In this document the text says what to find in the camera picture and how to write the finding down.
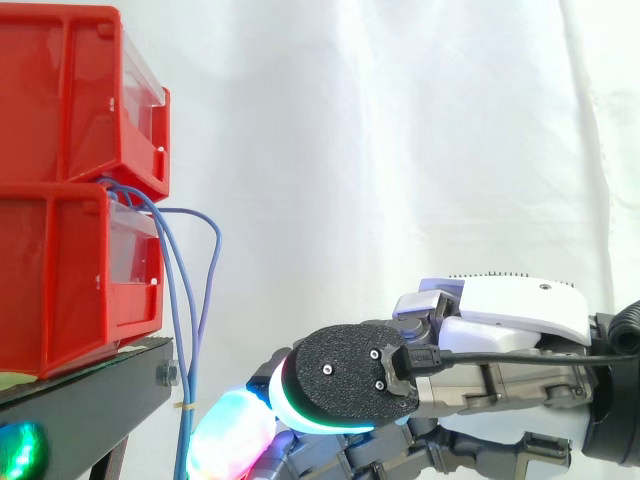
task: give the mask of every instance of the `white fabric backdrop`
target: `white fabric backdrop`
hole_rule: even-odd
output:
[[[640,296],[637,16],[578,3],[113,2],[172,92],[166,204],[224,233],[197,419],[276,348],[388,316],[424,276],[572,281],[592,311]],[[212,235],[172,224],[201,299]],[[133,432],[123,479],[171,477],[178,415]],[[576,455],[565,478],[606,475],[638,474]]]

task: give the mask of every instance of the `rainbow light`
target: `rainbow light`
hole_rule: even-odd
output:
[[[275,415],[262,400],[244,389],[225,393],[191,435],[189,480],[241,478],[275,434]]]
[[[305,418],[296,411],[287,400],[282,388],[282,367],[284,361],[278,365],[269,382],[269,401],[278,419],[287,427],[303,433],[315,433],[319,435],[357,434],[373,430],[372,426],[362,427],[336,427],[323,425]]]
[[[35,478],[46,469],[48,452],[39,425],[20,423],[0,428],[0,479]]]

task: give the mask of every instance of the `red storage drawer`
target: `red storage drawer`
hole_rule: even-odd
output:
[[[151,218],[96,184],[0,185],[0,372],[46,378],[162,326]]]
[[[111,7],[0,3],[0,182],[169,194],[169,92]]]

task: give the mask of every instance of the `blue cable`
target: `blue cable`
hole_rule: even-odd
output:
[[[213,275],[216,271],[216,265],[218,264],[218,257],[220,256],[220,247],[222,246],[222,232],[220,227],[210,217],[204,213],[191,210],[189,208],[159,208],[163,213],[184,213],[186,215],[193,215],[198,217],[211,226],[216,233],[216,246],[213,250],[213,257],[211,258],[211,264],[209,265],[209,272],[207,273],[207,283],[204,291],[204,301],[202,302],[202,313],[200,315],[200,324],[198,325],[198,341],[202,344],[202,338],[204,337],[204,329],[207,325],[207,316],[209,314],[209,304],[211,303],[211,291],[213,284]]]
[[[96,183],[110,183],[114,187],[121,187],[122,186],[117,181],[115,181],[114,179],[108,178],[108,177],[99,178],[98,180],[96,180]],[[107,193],[113,193],[115,195],[115,198],[113,198],[111,195],[109,195],[110,198],[112,198],[115,201],[118,201],[118,195],[115,194],[115,192],[107,192]],[[124,197],[125,201],[127,202],[127,206],[131,207],[131,208],[134,208],[133,207],[133,201],[131,200],[131,196],[129,196],[129,194],[126,193],[126,192],[120,192],[120,193],[122,193],[122,196]]]
[[[212,291],[212,283],[213,283],[213,276],[215,273],[215,268],[216,265],[218,263],[218,258],[219,258],[219,254],[220,254],[220,247],[221,247],[221,241],[222,241],[222,234],[220,232],[220,228],[218,227],[218,225],[208,216],[194,211],[194,210],[190,210],[190,209],[184,209],[184,208],[162,208],[162,209],[158,209],[153,202],[151,202],[151,200],[144,195],[144,193],[140,192],[137,189],[134,189],[132,187],[126,187],[123,185],[118,184],[116,181],[112,180],[112,179],[103,179],[103,181],[108,181],[109,183],[111,183],[113,185],[112,190],[116,191],[118,193],[123,194],[123,196],[125,197],[125,199],[127,199],[127,202],[129,203],[130,206],[133,205],[133,202],[131,202],[131,197],[129,196],[129,194],[133,194],[136,195],[137,197],[139,197],[142,202],[143,202],[143,206],[141,207],[141,209],[145,209],[148,210],[149,212],[152,213],[153,215],[153,219],[154,222],[156,224],[156,228],[158,230],[158,235],[161,239],[161,244],[163,247],[163,255],[165,257],[165,264],[168,264],[167,267],[167,280],[169,283],[169,293],[170,293],[170,299],[171,299],[171,307],[172,307],[172,316],[173,316],[173,320],[174,320],[174,329],[176,330],[176,349],[178,351],[178,361],[179,364],[181,366],[180,369],[180,374],[183,380],[183,389],[185,391],[185,400],[184,400],[184,404],[190,404],[190,403],[194,403],[195,402],[195,397],[196,397],[196,386],[197,386],[197,378],[198,378],[198,359],[199,359],[199,351],[200,351],[200,344],[202,342],[202,338],[204,337],[204,330],[206,327],[206,322],[207,322],[207,316],[208,316],[208,310],[209,310],[209,304],[210,304],[210,300],[211,300],[211,291]],[[198,218],[201,218],[202,220],[204,220],[205,222],[207,222],[215,231],[216,233],[216,245],[215,245],[215,249],[214,249],[214,253],[213,253],[213,257],[211,259],[211,264],[209,266],[209,272],[207,274],[207,282],[206,282],[206,287],[205,287],[205,298],[203,301],[203,309],[201,312],[201,317],[200,317],[200,322],[199,324],[196,326],[195,324],[195,301],[193,301],[193,290],[191,289],[191,284],[189,282],[189,278],[187,276],[186,273],[186,268],[184,266],[184,262],[182,260],[182,257],[180,255],[180,252],[178,250],[177,244],[175,242],[175,239],[173,237],[173,233],[171,232],[168,224],[166,223],[166,220],[164,219],[164,217],[162,216],[161,212],[165,212],[165,213],[184,213],[184,214],[188,214],[188,215],[193,215],[196,216]],[[178,268],[180,269],[180,273],[182,275],[183,281],[185,283],[185,290],[187,291],[187,297],[189,298],[189,307],[190,307],[190,312],[191,312],[191,324],[192,324],[192,340],[193,340],[193,355],[191,358],[191,366],[189,368],[189,372],[186,374],[186,379],[185,379],[185,370],[186,370],[186,363],[184,361],[184,351],[182,348],[182,337],[180,334],[180,326],[179,326],[179,320],[178,320],[178,315],[177,315],[177,303],[176,303],[176,298],[175,298],[175,281],[173,278],[173,273],[172,273],[172,269],[170,266],[170,257],[169,257],[169,252],[168,252],[168,248],[166,245],[166,240],[164,238],[164,235],[167,235],[168,239],[169,239],[169,243],[171,244],[172,250],[174,252],[174,256],[176,258],[176,263],[178,264]],[[185,472],[186,472],[186,455],[188,452],[188,446],[189,446],[189,438],[191,435],[191,430],[192,430],[192,425],[193,425],[193,417],[194,417],[194,412],[193,410],[189,410],[189,411],[184,411],[182,412],[181,415],[181,419],[180,419],[180,435],[179,435],[179,439],[178,439],[178,449],[176,451],[176,465],[175,465],[175,469],[174,469],[174,479],[176,480],[183,480],[185,478]]]

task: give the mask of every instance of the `black cable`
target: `black cable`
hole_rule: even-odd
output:
[[[442,363],[447,367],[465,363],[518,363],[522,365],[554,365],[564,367],[601,367],[638,361],[638,355],[526,355],[517,353],[453,353],[447,350],[440,352]]]

